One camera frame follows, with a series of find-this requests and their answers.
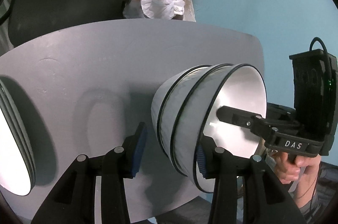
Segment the black rim stripe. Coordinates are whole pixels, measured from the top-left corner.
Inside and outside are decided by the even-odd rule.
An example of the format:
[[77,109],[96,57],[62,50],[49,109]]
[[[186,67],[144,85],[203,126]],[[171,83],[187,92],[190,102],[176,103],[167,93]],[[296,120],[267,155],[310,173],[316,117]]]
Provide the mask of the black rim stripe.
[[20,125],[18,123],[17,117],[16,117],[13,109],[11,108],[11,104],[9,102],[7,94],[5,93],[5,91],[1,92],[1,94],[4,94],[4,96],[1,95],[1,101],[2,101],[2,103],[5,106],[5,110],[6,110],[6,113],[8,114],[8,116],[9,116],[9,119],[10,119],[10,122],[11,122],[11,126],[14,128],[14,133],[17,135],[17,138],[18,138],[17,140],[21,144],[21,147],[18,146],[18,148],[19,148],[20,152],[22,151],[22,149],[24,150],[24,153],[21,152],[21,154],[22,155],[26,155],[26,156],[22,156],[24,158],[25,163],[26,163],[26,160],[28,160],[29,164],[26,165],[26,166],[29,168],[29,171],[31,171],[31,173],[29,172],[29,177],[31,178],[31,181],[32,181],[31,187],[33,188],[33,186],[35,184],[35,170],[34,170],[32,155],[30,154],[30,151],[28,149],[26,139],[23,136],[23,133],[22,133]]
[[166,157],[169,158],[169,156],[167,155],[165,149],[164,149],[164,146],[163,146],[163,142],[162,142],[162,137],[161,137],[161,134],[159,132],[160,130],[160,124],[161,124],[161,117],[162,117],[162,111],[163,111],[163,108],[164,108],[164,105],[169,97],[169,95],[171,94],[172,90],[175,88],[175,86],[177,85],[177,83],[179,81],[181,81],[183,79],[183,77],[185,77],[187,74],[190,74],[192,71],[196,70],[196,69],[200,69],[200,68],[203,68],[203,67],[210,67],[210,65],[200,65],[200,66],[196,66],[196,67],[193,67],[189,70],[187,70],[184,74],[182,74],[172,85],[171,87],[169,88],[169,90],[167,91],[163,101],[162,101],[162,104],[159,108],[159,111],[158,111],[158,116],[157,116],[157,123],[156,123],[156,134],[157,134],[157,139],[158,139],[158,143],[162,149],[162,151],[164,152],[164,154],[166,155]]
[[239,65],[235,66],[231,71],[228,72],[228,74],[224,77],[224,79],[222,80],[222,82],[219,84],[219,86],[218,86],[218,88],[217,88],[217,90],[216,90],[216,92],[215,92],[215,94],[214,94],[214,96],[213,96],[213,98],[212,98],[212,100],[211,100],[211,102],[210,102],[210,104],[209,104],[209,107],[208,107],[208,109],[207,109],[207,112],[206,112],[206,114],[205,114],[205,116],[204,116],[204,119],[203,119],[201,128],[200,128],[200,130],[199,130],[199,135],[198,135],[198,138],[197,138],[197,142],[196,142],[196,146],[195,146],[195,152],[194,152],[194,162],[193,162],[193,176],[194,176],[194,183],[195,183],[196,187],[197,187],[200,191],[202,191],[202,192],[204,192],[204,193],[210,194],[210,193],[212,193],[212,192],[203,190],[202,187],[199,185],[198,180],[197,180],[197,173],[196,173],[196,168],[197,168],[197,165],[196,165],[196,164],[197,164],[197,154],[196,154],[196,152],[197,152],[198,144],[199,144],[199,142],[200,142],[201,135],[202,135],[202,133],[203,133],[203,131],[204,131],[204,127],[205,127],[205,124],[206,124],[206,122],[207,122],[207,118],[209,117],[211,108],[212,108],[212,106],[214,105],[214,102],[215,102],[215,100],[216,100],[216,97],[218,96],[218,94],[219,94],[220,90],[222,89],[222,87],[223,87],[224,83],[226,82],[226,80],[228,80],[229,77],[230,77],[236,70],[238,70],[238,69],[241,68],[241,67],[253,67],[253,68],[259,73],[259,75],[261,76],[261,79],[262,79],[262,81],[263,81],[264,88],[265,88],[265,83],[264,83],[264,80],[263,80],[263,77],[262,77],[261,73],[259,72],[259,70],[258,70],[256,67],[254,67],[254,66],[252,66],[252,65],[250,65],[250,64],[239,64]]
[[192,87],[192,89],[189,91],[188,95],[186,96],[186,98],[184,99],[182,105],[181,105],[181,108],[179,110],[179,112],[177,113],[177,116],[176,116],[176,119],[175,119],[175,122],[174,122],[174,126],[173,126],[173,129],[172,129],[172,132],[171,132],[171,138],[170,138],[170,158],[171,158],[171,162],[175,168],[176,171],[178,171],[180,174],[184,175],[184,176],[187,176],[186,174],[182,173],[182,171],[178,168],[177,164],[176,164],[176,161],[175,161],[175,155],[174,155],[174,139],[175,139],[175,134],[176,134],[176,128],[177,128],[177,125],[179,123],[179,120],[180,120],[180,116],[182,115],[182,112],[185,108],[185,105],[187,104],[187,102],[189,101],[190,97],[192,96],[193,92],[195,91],[195,89],[197,89],[198,85],[209,75],[211,74],[212,72],[222,68],[222,67],[225,67],[225,66],[232,66],[233,64],[219,64],[219,65],[216,65],[214,66],[213,68],[211,68],[210,70],[208,70],[206,73],[204,73],[200,79],[195,83],[195,85]]
[[22,141],[23,141],[22,145],[23,145],[24,148],[27,148],[27,150],[25,149],[25,151],[26,151],[26,154],[27,154],[27,156],[28,156],[28,159],[30,160],[30,163],[31,163],[31,168],[32,168],[32,170],[33,170],[32,174],[33,174],[33,176],[34,176],[34,183],[35,183],[35,165],[34,165],[33,156],[32,156],[31,153],[30,153],[30,150],[29,150],[28,144],[27,144],[27,140],[26,140],[26,138],[25,138],[25,136],[24,136],[24,134],[23,134],[23,132],[22,132],[22,129],[21,129],[21,126],[20,126],[18,117],[16,116],[16,114],[15,114],[15,112],[14,112],[14,109],[13,109],[13,107],[12,107],[12,105],[11,105],[10,99],[9,99],[9,97],[8,97],[8,96],[10,96],[10,94],[9,94],[9,93],[6,94],[6,91],[5,91],[4,89],[3,89],[3,94],[4,94],[3,99],[6,99],[6,102],[8,103],[8,105],[9,105],[9,107],[10,107],[10,108],[8,108],[8,110],[11,110],[11,112],[12,112],[13,124],[14,124],[14,126],[16,127],[16,130],[17,130],[18,132],[21,133]]
[[16,145],[17,145],[19,152],[21,153],[21,156],[23,158],[23,161],[26,165],[26,168],[28,169],[28,175],[31,179],[31,188],[33,188],[33,186],[34,186],[33,183],[35,183],[35,175],[34,175],[32,165],[31,165],[29,158],[28,158],[29,155],[27,155],[27,153],[26,153],[26,151],[23,147],[23,144],[21,143],[20,137],[19,137],[19,135],[18,135],[18,133],[16,132],[16,129],[15,129],[14,121],[11,118],[11,115],[9,113],[9,109],[7,108],[6,103],[5,103],[3,98],[4,97],[2,95],[0,95],[1,112],[2,112],[3,116],[5,117],[5,120],[6,120],[8,126],[10,128],[12,136],[16,141]]

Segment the black cable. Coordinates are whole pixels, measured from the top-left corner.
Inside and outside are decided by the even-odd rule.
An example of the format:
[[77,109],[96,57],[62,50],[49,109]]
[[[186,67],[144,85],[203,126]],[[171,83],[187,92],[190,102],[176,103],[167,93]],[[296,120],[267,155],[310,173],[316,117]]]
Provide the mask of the black cable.
[[10,6],[8,10],[5,12],[3,16],[0,18],[0,26],[8,19],[8,17],[11,15],[13,5],[14,5],[15,0],[11,0]]
[[312,200],[313,200],[313,197],[315,195],[315,191],[316,191],[316,187],[317,187],[317,182],[318,182],[318,179],[320,177],[320,174],[321,174],[321,168],[320,168],[320,165],[319,165],[318,174],[317,174],[317,178],[316,178],[316,183],[315,183],[315,187],[313,188],[312,197],[311,197],[311,201],[310,201],[310,212],[311,212],[311,209],[312,209]]
[[324,51],[325,70],[328,73],[328,79],[330,80],[330,84],[331,84],[331,81],[332,81],[332,71],[330,69],[330,59],[328,57],[328,52],[327,52],[327,49],[326,49],[326,46],[325,46],[323,40],[320,39],[319,37],[313,38],[312,41],[311,41],[311,44],[310,44],[310,51],[312,51],[313,44],[315,44],[316,41],[318,41],[322,45],[322,48],[323,48],[323,51]]

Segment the floor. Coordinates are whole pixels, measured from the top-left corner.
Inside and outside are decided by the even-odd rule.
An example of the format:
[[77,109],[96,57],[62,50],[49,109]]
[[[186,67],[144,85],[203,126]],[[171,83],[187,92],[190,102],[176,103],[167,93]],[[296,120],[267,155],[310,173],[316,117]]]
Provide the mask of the floor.
[[[245,32],[261,41],[269,102],[293,106],[293,71],[288,56],[307,51],[313,37],[319,36],[328,51],[338,55],[338,10],[332,0],[192,2],[197,23]],[[338,165],[338,140],[323,161]]]

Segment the metal screw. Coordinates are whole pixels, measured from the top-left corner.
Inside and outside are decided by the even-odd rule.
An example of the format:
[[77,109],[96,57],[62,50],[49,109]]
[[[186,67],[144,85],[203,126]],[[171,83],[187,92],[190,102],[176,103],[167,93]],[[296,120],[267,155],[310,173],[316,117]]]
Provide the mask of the metal screw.
[[82,162],[86,160],[86,156],[84,154],[80,154],[76,159],[77,161]]
[[259,155],[257,155],[257,154],[253,155],[253,156],[252,156],[252,159],[253,159],[254,161],[256,161],[256,162],[259,162],[259,161],[262,160],[262,158],[261,158]]
[[124,148],[123,147],[116,147],[115,149],[114,149],[114,152],[116,152],[116,153],[122,153],[124,151]]
[[224,153],[224,148],[222,148],[222,147],[216,147],[215,148],[215,152],[216,153]]

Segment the blue gripper pad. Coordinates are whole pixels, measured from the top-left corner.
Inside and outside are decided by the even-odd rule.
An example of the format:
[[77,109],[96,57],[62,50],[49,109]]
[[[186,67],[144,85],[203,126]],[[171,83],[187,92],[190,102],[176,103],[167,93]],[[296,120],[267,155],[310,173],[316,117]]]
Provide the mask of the blue gripper pad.
[[140,170],[141,159],[142,159],[143,151],[144,151],[146,141],[147,141],[148,131],[147,131],[147,127],[145,123],[141,122],[139,124],[136,130],[136,134],[138,133],[139,133],[139,138],[138,138],[135,150],[134,150],[134,154],[132,155],[131,175],[133,177],[135,177],[136,174]]
[[202,149],[201,145],[198,145],[197,151],[196,151],[196,161],[198,165],[199,172],[203,175],[205,178],[207,175],[207,169],[206,169],[206,156],[204,154],[204,151]]

